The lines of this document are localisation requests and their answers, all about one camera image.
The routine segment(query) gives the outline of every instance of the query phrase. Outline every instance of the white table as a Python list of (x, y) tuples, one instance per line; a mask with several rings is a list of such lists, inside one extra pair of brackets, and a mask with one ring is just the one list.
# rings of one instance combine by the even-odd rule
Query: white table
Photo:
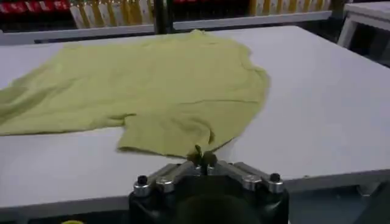
[[(219, 159), (279, 172), (292, 191), (390, 180), (388, 68), (294, 26), (211, 33), (251, 48), (253, 63), (271, 76), (263, 110)], [(0, 47), (0, 88), (62, 46)], [(121, 133), (0, 137), (0, 217), (125, 209), (138, 175), (181, 162), (119, 153)]]
[(390, 1), (346, 4), (347, 18), (344, 22), (338, 44), (349, 47), (358, 23), (390, 30)]

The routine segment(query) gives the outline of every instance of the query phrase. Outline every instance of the metal bolt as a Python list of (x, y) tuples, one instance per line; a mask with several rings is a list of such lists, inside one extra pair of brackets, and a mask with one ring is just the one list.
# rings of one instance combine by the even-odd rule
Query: metal bolt
[(145, 175), (138, 176), (136, 182), (137, 182), (139, 185), (145, 185), (145, 184), (147, 183), (147, 176), (145, 176)]
[(247, 190), (256, 190), (256, 184), (259, 182), (261, 182), (261, 178), (256, 175), (243, 176), (243, 188)]
[(156, 179), (156, 184), (164, 193), (170, 193), (175, 189), (173, 181), (168, 177), (158, 177)]
[(280, 175), (278, 173), (272, 173), (269, 176), (269, 180), (272, 182), (279, 182), (280, 181)]

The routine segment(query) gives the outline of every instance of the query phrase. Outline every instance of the bottle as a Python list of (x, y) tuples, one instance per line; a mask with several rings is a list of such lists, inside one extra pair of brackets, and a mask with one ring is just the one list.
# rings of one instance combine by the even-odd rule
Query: bottle
[(322, 8), (322, 0), (311, 0), (309, 6), (309, 12), (320, 11)]
[(278, 12), (279, 14), (288, 13), (289, 2), (288, 0), (278, 0)]
[(83, 9), (88, 18), (91, 28), (102, 27), (104, 22), (101, 18), (100, 11), (96, 1), (84, 0)]
[(112, 1), (112, 4), (111, 4), (111, 7), (112, 7), (112, 12), (114, 14), (114, 17), (115, 17), (115, 23), (117, 26), (125, 26), (125, 21), (124, 21), (124, 17), (123, 17), (123, 14), (122, 14), (122, 2), (121, 0), (113, 0)]
[(101, 18), (103, 20), (104, 26), (110, 27), (115, 26), (115, 20), (113, 15), (109, 12), (110, 5), (108, 5), (108, 0), (99, 0), (98, 5)]
[(288, 13), (294, 13), (297, 10), (297, 0), (290, 0)]
[(296, 12), (302, 13), (305, 8), (305, 0), (297, 0)]
[(141, 24), (140, 0), (127, 0), (127, 13), (131, 25)]
[(321, 10), (323, 11), (330, 10), (330, 4), (331, 4), (331, 0), (323, 0)]
[(278, 6), (278, 0), (270, 0), (269, 1), (269, 14), (270, 15), (278, 14), (277, 6)]
[(149, 0), (140, 0), (141, 20), (143, 24), (152, 24), (153, 16)]
[(70, 0), (70, 11), (74, 20), (74, 23), (76, 24), (76, 27), (78, 29), (85, 29), (89, 28), (89, 24), (86, 24), (84, 22), (83, 16), (80, 13), (80, 9), (77, 6), (77, 2), (75, 0)]
[(309, 12), (310, 0), (305, 0), (305, 5), (303, 6), (303, 12)]
[(257, 0), (256, 15), (261, 16), (263, 14), (264, 0)]

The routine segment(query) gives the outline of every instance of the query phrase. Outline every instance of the yellow bottle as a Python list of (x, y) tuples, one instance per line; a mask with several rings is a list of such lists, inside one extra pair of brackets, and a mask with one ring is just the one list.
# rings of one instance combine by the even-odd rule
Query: yellow bottle
[(278, 0), (277, 11), (279, 14), (287, 14), (288, 13), (289, 2), (288, 0)]
[(290, 4), (288, 6), (288, 13), (295, 13), (297, 10), (297, 0), (290, 0)]
[(130, 12), (130, 8), (127, 5), (127, 0), (121, 0), (121, 13), (123, 16), (124, 24), (127, 26), (130, 25), (129, 12)]
[(104, 21), (102, 19), (102, 15), (99, 10), (99, 0), (92, 0), (91, 6), (92, 6), (93, 15), (95, 17), (96, 26), (104, 27)]
[(296, 11), (297, 13), (302, 13), (304, 12), (305, 8), (305, 0), (297, 0), (297, 7), (296, 7)]
[(110, 0), (100, 0), (99, 11), (105, 26), (116, 26)]
[(85, 13), (85, 10), (84, 10), (84, 3), (79, 0), (77, 1), (77, 8), (79, 8), (79, 11), (80, 11), (80, 14), (81, 14), (81, 17), (83, 19), (83, 22), (85, 24), (85, 27), (86, 28), (90, 28), (91, 27), (91, 24), (88, 20), (88, 17), (87, 17), (87, 14)]
[(69, 9), (71, 11), (71, 14), (73, 16), (73, 19), (74, 19), (74, 22), (75, 22), (77, 28), (78, 29), (87, 28), (84, 21), (83, 21), (82, 15), (80, 13), (80, 9), (78, 8), (76, 1), (74, 1), (74, 0), (70, 1), (70, 8)]
[(251, 15), (251, 16), (256, 15), (256, 7), (257, 7), (257, 0), (250, 0), (249, 1), (249, 15)]
[(149, 0), (140, 0), (140, 11), (143, 24), (151, 24), (153, 21)]
[(322, 8), (323, 0), (317, 0), (316, 11), (320, 11)]
[(269, 14), (275, 15), (278, 14), (278, 0), (270, 0), (269, 1)]
[(331, 4), (331, 0), (323, 0), (321, 10), (323, 11), (330, 10), (330, 4)]
[(95, 28), (104, 25), (96, 1), (84, 0), (84, 11), (88, 18), (88, 22), (90, 23), (90, 27)]
[(129, 18), (130, 25), (142, 23), (140, 0), (127, 0), (127, 16)]
[(271, 0), (264, 0), (263, 5), (263, 15), (269, 15), (269, 8), (270, 8)]
[(303, 6), (303, 12), (309, 12), (310, 0), (305, 0), (305, 5)]
[(117, 26), (125, 26), (124, 17), (122, 14), (122, 2), (121, 0), (113, 0), (111, 4), (112, 12), (115, 17), (115, 24)]

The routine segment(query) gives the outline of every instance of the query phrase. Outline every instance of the robotic arm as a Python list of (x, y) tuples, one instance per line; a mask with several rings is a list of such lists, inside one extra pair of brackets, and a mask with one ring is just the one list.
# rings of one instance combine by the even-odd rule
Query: robotic arm
[(129, 195), (134, 224), (287, 224), (288, 206), (279, 174), (218, 161), (210, 152), (139, 176)]

